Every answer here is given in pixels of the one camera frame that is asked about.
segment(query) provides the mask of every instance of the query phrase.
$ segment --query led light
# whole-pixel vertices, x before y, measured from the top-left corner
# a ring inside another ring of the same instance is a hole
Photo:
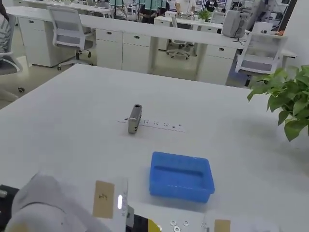
[[[122,196],[119,195],[118,196],[118,209],[121,209],[122,208]]]

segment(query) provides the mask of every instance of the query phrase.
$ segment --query electrical outlet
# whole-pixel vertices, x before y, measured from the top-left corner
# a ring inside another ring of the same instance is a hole
[[[128,123],[128,117],[124,117],[121,120],[118,120],[118,122],[122,123]],[[140,119],[140,126],[145,126],[145,127],[153,127],[153,128],[159,128],[159,129],[164,129],[164,130],[169,130],[169,131],[179,131],[179,132],[185,132],[185,129],[181,124],[177,123],[167,123],[167,122],[160,122],[156,120],[150,120],[150,119]]]

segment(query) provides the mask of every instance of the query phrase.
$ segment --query blue tray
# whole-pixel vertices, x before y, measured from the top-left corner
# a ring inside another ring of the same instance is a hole
[[[149,183],[153,196],[206,203],[214,193],[211,168],[203,158],[154,152]]]

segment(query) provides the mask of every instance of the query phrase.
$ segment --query gray floor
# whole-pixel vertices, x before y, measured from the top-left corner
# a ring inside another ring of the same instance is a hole
[[[54,68],[46,68],[39,66],[32,66],[27,63],[25,56],[25,48],[23,46],[21,33],[19,27],[16,27],[14,32],[13,44],[12,44],[14,56],[22,64],[22,72],[10,75],[3,75],[0,78],[0,87],[5,90],[16,94],[19,97],[27,94],[33,89],[44,84],[54,76],[58,75],[60,71]],[[95,50],[92,51],[92,57],[88,58],[85,54],[81,55],[81,59],[90,60],[96,64],[97,56]],[[191,56],[189,60],[184,58],[170,58],[165,52],[159,52],[156,60],[156,67],[154,74],[169,76],[180,79],[194,80],[194,69],[196,67],[197,58]],[[229,78],[227,85],[234,87],[244,87],[244,80],[236,80],[235,78]],[[26,92],[23,94],[18,93],[17,88],[23,87]],[[0,109],[7,106],[10,102],[7,102],[0,96]]]

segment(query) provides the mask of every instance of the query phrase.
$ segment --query green plant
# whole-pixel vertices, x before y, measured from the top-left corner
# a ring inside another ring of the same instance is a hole
[[[199,19],[203,19],[204,21],[208,21],[211,13],[208,10],[200,11],[197,13],[197,17]]]
[[[258,77],[247,97],[250,101],[256,94],[270,95],[267,110],[274,112],[281,109],[278,125],[285,122],[284,132],[289,141],[299,136],[305,127],[309,136],[309,65],[301,69],[292,68],[296,72],[293,79],[283,68],[271,75]]]

